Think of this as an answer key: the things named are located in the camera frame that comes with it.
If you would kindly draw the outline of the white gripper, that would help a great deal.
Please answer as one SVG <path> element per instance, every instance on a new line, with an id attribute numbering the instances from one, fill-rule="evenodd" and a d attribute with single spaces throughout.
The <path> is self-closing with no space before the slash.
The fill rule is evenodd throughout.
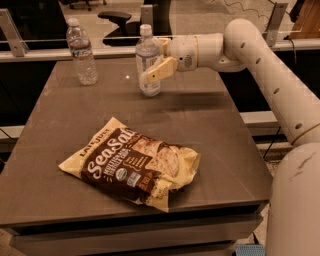
<path id="1" fill-rule="evenodd" d="M 144 84 L 158 82 L 174 74 L 175 71 L 193 71 L 197 67 L 197 39 L 195 36 L 182 36 L 170 40 L 156 38 L 160 54 L 155 63 L 139 76 Z"/>

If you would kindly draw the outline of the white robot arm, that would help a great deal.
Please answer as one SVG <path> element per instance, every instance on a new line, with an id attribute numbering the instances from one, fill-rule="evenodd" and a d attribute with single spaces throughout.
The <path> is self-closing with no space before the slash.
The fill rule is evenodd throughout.
<path id="1" fill-rule="evenodd" d="M 320 100 L 273 53 L 257 27 L 231 21 L 220 34 L 157 41 L 161 55 L 139 76 L 158 82 L 176 71 L 248 69 L 293 149 L 275 173 L 265 256 L 320 256 Z"/>

